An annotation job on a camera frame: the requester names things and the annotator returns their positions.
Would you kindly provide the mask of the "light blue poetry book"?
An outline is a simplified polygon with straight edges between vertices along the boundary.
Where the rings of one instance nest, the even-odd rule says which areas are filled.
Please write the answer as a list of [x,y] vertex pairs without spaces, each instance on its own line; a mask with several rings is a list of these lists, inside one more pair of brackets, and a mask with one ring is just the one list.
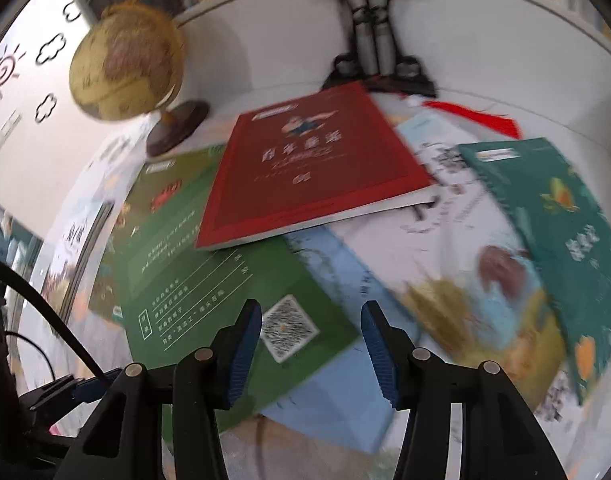
[[[364,302],[376,300],[391,323],[401,322],[411,337],[418,336],[415,322],[398,300],[325,226],[284,238],[354,326],[360,325]],[[262,414],[307,437],[371,454],[380,448],[393,419],[362,339],[287,396],[264,408]]]

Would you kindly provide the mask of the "stack of organized books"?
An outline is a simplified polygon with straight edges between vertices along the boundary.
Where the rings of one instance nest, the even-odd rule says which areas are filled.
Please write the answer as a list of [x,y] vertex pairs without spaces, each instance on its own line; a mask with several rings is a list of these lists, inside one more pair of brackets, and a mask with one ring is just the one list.
[[70,316],[89,256],[113,207],[113,200],[94,200],[84,205],[66,222],[57,240],[42,296],[63,322]]

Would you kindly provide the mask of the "grey patterned table cloth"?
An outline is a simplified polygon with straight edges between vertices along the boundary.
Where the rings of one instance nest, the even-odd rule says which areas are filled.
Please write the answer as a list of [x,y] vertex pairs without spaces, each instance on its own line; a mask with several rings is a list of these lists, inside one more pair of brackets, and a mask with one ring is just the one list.
[[[517,120],[526,133],[546,134],[577,162],[591,180],[601,202],[610,209],[611,162],[601,147],[558,122],[520,107],[451,91],[447,99],[481,112]],[[130,231],[134,220],[149,214],[148,203],[134,204],[130,189],[145,160],[145,136],[123,131],[110,136],[89,167],[80,175],[66,198],[45,246],[40,251],[31,282],[42,286],[59,243],[72,226],[92,215],[96,203],[112,203],[111,214],[92,237],[92,251],[85,263],[73,299],[69,324],[102,365],[115,367],[130,357],[130,345],[121,311],[100,308],[109,296],[104,287],[108,275],[111,239]],[[394,458],[403,439],[405,417],[395,415],[377,388],[353,396],[352,405],[334,408],[334,386],[349,378],[369,376],[357,363],[356,351],[345,351],[334,362],[296,388],[264,413],[228,430],[224,438],[228,471],[235,479],[368,479],[392,474]],[[574,479],[599,479],[611,466],[611,369],[597,396],[586,406],[572,400],[566,383],[557,379],[560,420],[546,423],[567,473]]]

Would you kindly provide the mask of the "green back cover book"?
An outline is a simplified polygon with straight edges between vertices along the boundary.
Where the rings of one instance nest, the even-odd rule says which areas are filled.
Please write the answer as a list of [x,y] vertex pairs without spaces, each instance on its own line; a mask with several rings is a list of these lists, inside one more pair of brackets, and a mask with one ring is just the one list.
[[261,412],[350,347],[357,330],[287,240],[208,252],[199,224],[223,146],[165,157],[138,172],[102,256],[89,309],[120,324],[133,358],[175,364],[236,321],[248,299],[263,310],[261,339],[225,431]]

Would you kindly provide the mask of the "illustrated landscape book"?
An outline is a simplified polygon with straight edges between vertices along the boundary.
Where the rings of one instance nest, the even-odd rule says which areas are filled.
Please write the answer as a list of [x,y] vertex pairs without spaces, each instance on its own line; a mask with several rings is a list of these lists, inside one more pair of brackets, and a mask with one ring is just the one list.
[[452,361],[499,363],[543,424],[568,431],[583,411],[563,337],[528,249],[459,155],[475,137],[432,110],[397,130],[437,189],[331,229]]

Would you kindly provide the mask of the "teal green book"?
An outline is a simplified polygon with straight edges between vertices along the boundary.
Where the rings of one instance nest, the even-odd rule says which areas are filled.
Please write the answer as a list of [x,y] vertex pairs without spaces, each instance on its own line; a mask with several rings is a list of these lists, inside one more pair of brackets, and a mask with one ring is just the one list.
[[611,360],[611,225],[604,211],[545,138],[462,144],[458,151],[525,243],[584,402]]

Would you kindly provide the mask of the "red tassel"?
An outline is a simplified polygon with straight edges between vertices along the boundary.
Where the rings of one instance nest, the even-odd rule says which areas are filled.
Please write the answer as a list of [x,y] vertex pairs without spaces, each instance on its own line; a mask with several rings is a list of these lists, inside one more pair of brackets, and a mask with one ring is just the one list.
[[478,125],[487,127],[502,136],[508,136],[508,138],[511,139],[523,139],[522,131],[517,122],[505,116],[480,112],[480,110],[473,110],[461,104],[444,101],[425,101],[423,107],[431,108],[432,110],[441,110],[441,112],[462,117],[470,120],[470,122],[475,122]]

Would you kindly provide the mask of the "yellow desk globe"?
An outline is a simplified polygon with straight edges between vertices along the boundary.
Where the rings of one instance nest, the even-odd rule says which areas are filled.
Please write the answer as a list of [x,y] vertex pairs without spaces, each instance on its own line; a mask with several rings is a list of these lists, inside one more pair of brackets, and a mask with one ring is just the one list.
[[78,108],[102,122],[158,113],[146,139],[150,157],[168,153],[208,118],[210,104],[172,102],[185,74],[183,36],[168,14],[140,3],[104,10],[76,49],[69,87]]

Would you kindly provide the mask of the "red cover book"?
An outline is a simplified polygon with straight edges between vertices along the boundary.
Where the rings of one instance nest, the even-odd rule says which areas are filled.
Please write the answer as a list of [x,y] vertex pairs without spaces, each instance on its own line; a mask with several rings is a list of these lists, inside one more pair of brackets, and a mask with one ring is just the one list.
[[216,249],[416,205],[438,192],[361,84],[238,117],[197,247]]

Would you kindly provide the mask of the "embroidered round fan ornament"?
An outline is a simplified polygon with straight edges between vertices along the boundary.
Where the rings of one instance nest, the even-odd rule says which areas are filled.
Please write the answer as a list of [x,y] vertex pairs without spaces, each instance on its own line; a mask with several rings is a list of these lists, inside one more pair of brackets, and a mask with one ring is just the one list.
[[406,54],[391,18],[393,0],[337,0],[348,50],[334,58],[324,90],[359,82],[369,92],[438,96],[424,63]]

